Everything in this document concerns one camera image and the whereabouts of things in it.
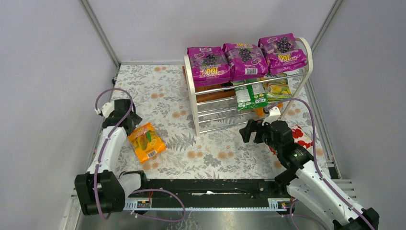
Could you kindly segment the orange mango candy bag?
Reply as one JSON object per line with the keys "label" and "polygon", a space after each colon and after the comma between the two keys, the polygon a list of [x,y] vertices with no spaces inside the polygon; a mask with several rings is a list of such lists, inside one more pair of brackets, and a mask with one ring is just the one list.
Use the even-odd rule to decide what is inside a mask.
{"label": "orange mango candy bag", "polygon": [[151,123],[136,128],[128,139],[141,164],[166,150],[166,145]]}

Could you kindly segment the green candy bag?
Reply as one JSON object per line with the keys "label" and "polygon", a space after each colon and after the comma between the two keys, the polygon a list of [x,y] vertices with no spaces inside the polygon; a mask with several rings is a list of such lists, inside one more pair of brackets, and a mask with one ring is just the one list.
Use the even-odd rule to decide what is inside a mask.
{"label": "green candy bag", "polygon": [[237,99],[237,110],[257,109],[266,107],[269,104],[260,78],[232,81]]}

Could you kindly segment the purple candy bag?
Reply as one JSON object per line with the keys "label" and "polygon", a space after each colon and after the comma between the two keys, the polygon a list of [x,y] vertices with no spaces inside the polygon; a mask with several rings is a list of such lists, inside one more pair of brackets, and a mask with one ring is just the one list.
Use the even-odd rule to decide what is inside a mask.
{"label": "purple candy bag", "polygon": [[231,70],[221,47],[189,47],[187,55],[194,86],[203,87],[231,81]]}
{"label": "purple candy bag", "polygon": [[231,81],[259,78],[268,73],[267,61],[258,46],[225,43],[222,50],[230,66]]}
{"label": "purple candy bag", "polygon": [[292,33],[260,38],[258,46],[271,75],[293,71],[306,65],[307,56],[297,46]]}

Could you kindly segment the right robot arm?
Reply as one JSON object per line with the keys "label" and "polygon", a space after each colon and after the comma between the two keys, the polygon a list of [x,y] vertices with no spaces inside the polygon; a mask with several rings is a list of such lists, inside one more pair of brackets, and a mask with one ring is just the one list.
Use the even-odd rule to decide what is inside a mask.
{"label": "right robot arm", "polygon": [[254,143],[265,143],[276,156],[284,172],[276,184],[316,214],[329,230],[376,230],[380,216],[372,207],[363,208],[347,195],[316,163],[316,158],[295,142],[285,121],[272,123],[249,120],[239,131],[245,143],[255,133]]}

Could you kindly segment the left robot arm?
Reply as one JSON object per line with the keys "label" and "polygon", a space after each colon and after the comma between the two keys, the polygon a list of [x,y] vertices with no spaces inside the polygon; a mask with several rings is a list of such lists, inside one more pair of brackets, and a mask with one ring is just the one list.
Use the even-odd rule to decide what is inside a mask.
{"label": "left robot arm", "polygon": [[99,147],[86,172],[76,176],[74,186],[85,216],[108,218],[111,213],[124,210],[125,200],[141,188],[145,179],[142,171],[115,176],[121,148],[129,143],[128,136],[142,118],[136,114],[130,99],[106,103],[99,113],[105,117]]}

